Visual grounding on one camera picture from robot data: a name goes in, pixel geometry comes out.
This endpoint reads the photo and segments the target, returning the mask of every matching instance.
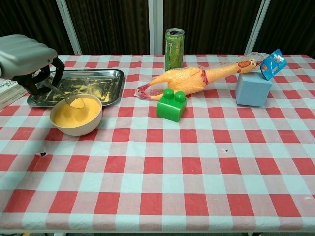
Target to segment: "metal spoon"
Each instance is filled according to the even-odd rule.
[[[74,107],[74,108],[79,108],[79,109],[84,107],[84,105],[85,105],[84,101],[79,96],[77,96],[77,95],[67,95],[63,91],[61,91],[59,88],[53,86],[51,83],[49,83],[46,80],[43,81],[43,84],[45,86],[47,86],[48,88],[52,89],[53,91],[55,91],[56,93],[64,96],[65,102],[69,106]]]

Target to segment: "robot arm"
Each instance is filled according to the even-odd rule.
[[[48,87],[36,86],[50,75],[50,64],[56,68],[52,84],[57,86],[64,64],[54,49],[23,35],[0,38],[0,77],[17,81],[29,94],[44,95],[50,91]]]

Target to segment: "energy drink can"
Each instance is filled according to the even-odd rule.
[[[165,32],[165,71],[182,68],[185,32],[170,28]]]

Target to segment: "rubber chicken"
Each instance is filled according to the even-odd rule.
[[[168,88],[184,92],[185,95],[202,91],[208,83],[211,83],[219,78],[226,77],[235,73],[249,73],[259,65],[261,61],[244,60],[232,65],[214,68],[201,69],[198,67],[188,67],[183,69],[168,70],[162,75],[154,78],[151,82],[137,88],[136,96],[140,99],[160,100],[163,96],[163,91],[160,94],[149,95],[145,90],[157,83],[168,83]]]

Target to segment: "dark curtain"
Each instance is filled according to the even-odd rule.
[[[0,37],[23,34],[58,54],[73,54],[55,0],[0,0],[0,15]]]
[[[149,54],[148,0],[67,0],[83,54]]]
[[[260,0],[164,0],[163,30],[185,31],[185,54],[243,54],[260,3]]]
[[[254,50],[306,54],[315,58],[314,0],[271,1]]]

